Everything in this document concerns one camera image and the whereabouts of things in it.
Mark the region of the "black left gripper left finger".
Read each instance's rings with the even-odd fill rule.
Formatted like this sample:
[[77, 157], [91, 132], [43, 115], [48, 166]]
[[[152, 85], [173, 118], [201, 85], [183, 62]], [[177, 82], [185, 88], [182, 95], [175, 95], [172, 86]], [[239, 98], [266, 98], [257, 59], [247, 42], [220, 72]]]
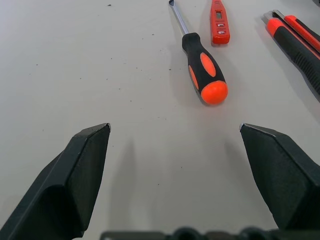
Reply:
[[89, 227], [100, 190], [111, 126], [75, 134], [36, 177], [0, 229], [0, 240], [73, 240]]

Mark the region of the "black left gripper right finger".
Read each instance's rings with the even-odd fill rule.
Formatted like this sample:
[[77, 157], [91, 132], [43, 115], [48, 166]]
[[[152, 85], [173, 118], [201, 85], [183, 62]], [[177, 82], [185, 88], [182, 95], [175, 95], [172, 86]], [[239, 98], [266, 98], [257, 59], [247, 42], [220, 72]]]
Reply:
[[239, 131], [254, 181], [276, 225], [320, 230], [320, 165], [284, 133], [248, 123]]

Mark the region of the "orange black utility knife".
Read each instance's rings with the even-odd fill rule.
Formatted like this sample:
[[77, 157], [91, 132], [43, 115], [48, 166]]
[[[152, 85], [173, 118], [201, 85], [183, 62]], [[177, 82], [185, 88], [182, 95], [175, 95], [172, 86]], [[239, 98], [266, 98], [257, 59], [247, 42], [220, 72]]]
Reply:
[[261, 17], [276, 44], [305, 76], [320, 102], [320, 35], [294, 15], [271, 10]]

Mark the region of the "orange digital tester pen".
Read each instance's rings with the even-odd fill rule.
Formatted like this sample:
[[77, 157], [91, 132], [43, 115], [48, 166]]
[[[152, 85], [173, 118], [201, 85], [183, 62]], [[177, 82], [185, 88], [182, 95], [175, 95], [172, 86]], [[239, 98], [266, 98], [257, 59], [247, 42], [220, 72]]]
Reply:
[[211, 43], [226, 45], [230, 41], [230, 30], [226, 9], [222, 0], [212, 0], [210, 8]]

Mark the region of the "orange black handled screwdriver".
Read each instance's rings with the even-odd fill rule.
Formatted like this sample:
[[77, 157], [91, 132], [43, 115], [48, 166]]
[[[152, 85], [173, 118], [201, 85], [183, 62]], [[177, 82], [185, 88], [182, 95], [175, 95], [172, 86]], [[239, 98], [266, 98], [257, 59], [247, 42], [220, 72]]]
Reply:
[[228, 96], [228, 85], [213, 56], [204, 48], [196, 32], [189, 32], [175, 0], [168, 1], [183, 34], [181, 45], [187, 56], [189, 75], [201, 101], [219, 105]]

